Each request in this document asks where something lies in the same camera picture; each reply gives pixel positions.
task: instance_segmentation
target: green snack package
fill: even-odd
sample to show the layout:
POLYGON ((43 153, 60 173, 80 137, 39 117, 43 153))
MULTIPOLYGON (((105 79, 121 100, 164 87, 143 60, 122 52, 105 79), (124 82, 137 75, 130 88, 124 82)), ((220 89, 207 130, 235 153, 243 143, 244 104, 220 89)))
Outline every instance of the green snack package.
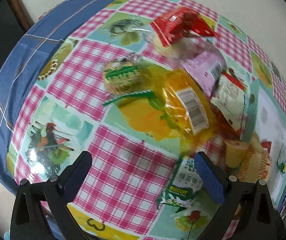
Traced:
POLYGON ((192 205, 203 181, 194 169, 194 159, 180 157, 173 173, 156 199, 157 209, 160 204, 188 208, 192 205))

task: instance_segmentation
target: table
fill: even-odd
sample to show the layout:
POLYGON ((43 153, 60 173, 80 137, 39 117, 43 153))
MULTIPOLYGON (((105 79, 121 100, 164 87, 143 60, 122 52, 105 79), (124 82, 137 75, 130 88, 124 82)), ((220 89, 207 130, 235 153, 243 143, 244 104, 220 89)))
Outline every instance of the table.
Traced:
MULTIPOLYGON (((124 122, 124 112, 121 113, 116 106, 103 108, 106 93, 97 64, 125 57, 132 51, 143 55, 151 64, 168 70, 171 63, 144 40, 135 37, 135 40, 129 41, 124 36, 114 37, 115 34, 111 37, 111 24, 128 19, 148 24, 178 4, 194 8, 222 36, 211 41, 220 49, 228 66, 240 72, 248 85, 255 79, 263 80, 285 114, 286 83, 253 39, 228 19, 192 0, 114 0, 104 9, 101 4, 99 10, 92 8, 93 16, 86 17, 84 11, 97 1, 87 0, 85 4, 84 0, 63 2, 23 37, 32 44, 37 41, 33 44, 36 44, 35 48, 22 55, 19 49, 25 48, 26 51, 22 40, 3 66, 0 81, 4 83, 4 72, 10 73, 7 66, 16 63, 17 72, 11 75, 13 84, 10 89, 11 92, 21 89, 24 93, 16 94, 16 98, 12 94, 8 98, 0 96, 0 138, 3 140, 0 149, 6 149, 13 132, 7 154, 8 169, 0 167, 0 171, 4 171, 0 172, 0 178, 6 178, 4 182, 12 190, 15 187, 11 187, 14 184, 10 180, 10 172, 17 183, 22 178, 31 182, 43 181, 52 174, 59 174, 82 149, 88 149, 93 155, 93 167, 70 206, 72 214, 84 229, 101 237, 116 234, 127 239, 153 239, 154 236, 185 238, 184 217, 187 215, 171 216, 174 212, 169 207, 158 211, 155 205, 155 199, 179 155, 168 145, 175 146, 177 140, 154 140, 139 129, 131 129, 124 122), (77 4, 78 10, 69 11, 68 16, 65 10, 70 4, 77 4), (56 21, 61 13, 65 14, 64 20, 61 18, 61 22, 55 25, 57 23, 53 23, 52 19, 56 21), (46 38, 42 38, 40 33, 48 32, 48 25, 54 28, 46 38), (67 30, 74 31, 66 39, 62 38, 67 30), (264 78, 257 65, 265 69, 264 78), (17 79, 20 79, 20 87, 16 85, 17 79), (30 149, 39 146, 39 138, 44 135, 48 140, 46 145, 51 145, 49 149, 53 145, 55 147, 54 151, 48 150, 46 156, 42 155, 40 160, 38 153, 30 149), (171 227, 173 231, 164 227, 168 218, 176 225, 171 227)), ((111 2, 103 1, 104 6, 111 2)), ((223 139, 222 135, 218 135, 200 147, 215 164, 221 166, 224 165, 223 139)), ((0 161, 4 165, 4 154, 0 155, 0 161)), ((199 194, 199 198, 199 201, 205 201, 206 193, 199 194)), ((204 220, 192 230, 195 237, 202 232, 210 217, 204 220)), ((236 222, 231 224, 226 238, 233 233, 235 225, 236 222)))

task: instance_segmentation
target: white barcode label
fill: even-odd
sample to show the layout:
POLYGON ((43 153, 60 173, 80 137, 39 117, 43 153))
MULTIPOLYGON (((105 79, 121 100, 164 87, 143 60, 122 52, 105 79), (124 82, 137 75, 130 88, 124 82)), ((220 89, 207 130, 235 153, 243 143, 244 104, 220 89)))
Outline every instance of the white barcode label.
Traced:
POLYGON ((210 73, 212 74, 213 78, 216 80, 219 78, 221 74, 221 64, 220 62, 216 62, 215 65, 210 69, 210 73))
POLYGON ((187 110, 193 134, 209 127, 206 112, 191 87, 177 91, 176 94, 187 110))

